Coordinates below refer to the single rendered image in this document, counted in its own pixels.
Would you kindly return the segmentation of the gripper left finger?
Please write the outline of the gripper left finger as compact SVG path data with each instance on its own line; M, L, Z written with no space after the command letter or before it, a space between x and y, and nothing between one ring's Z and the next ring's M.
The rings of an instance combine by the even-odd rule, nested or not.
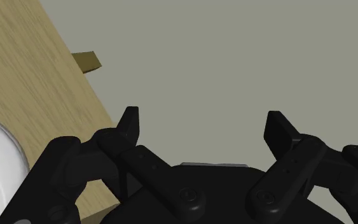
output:
M86 184L101 179L124 202L129 176L176 220L199 220L205 194L138 145L138 138L139 108L129 106L117 127L100 129L84 143L74 136L51 140L0 215L0 224L82 224L75 202Z

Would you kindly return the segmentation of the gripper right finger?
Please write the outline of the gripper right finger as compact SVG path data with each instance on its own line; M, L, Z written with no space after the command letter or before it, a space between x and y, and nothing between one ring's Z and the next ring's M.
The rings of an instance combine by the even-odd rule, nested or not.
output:
M336 151L298 132L280 111L269 111L264 140L276 161L247 194L247 212L259 224L340 224L309 204L313 187L327 188L358 224L358 145Z

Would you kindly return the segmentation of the light wooden table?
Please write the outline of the light wooden table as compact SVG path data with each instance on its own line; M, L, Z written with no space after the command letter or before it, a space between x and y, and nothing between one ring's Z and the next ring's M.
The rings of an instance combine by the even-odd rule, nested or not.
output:
M55 137L113 126L40 0L0 0L0 123L29 165Z

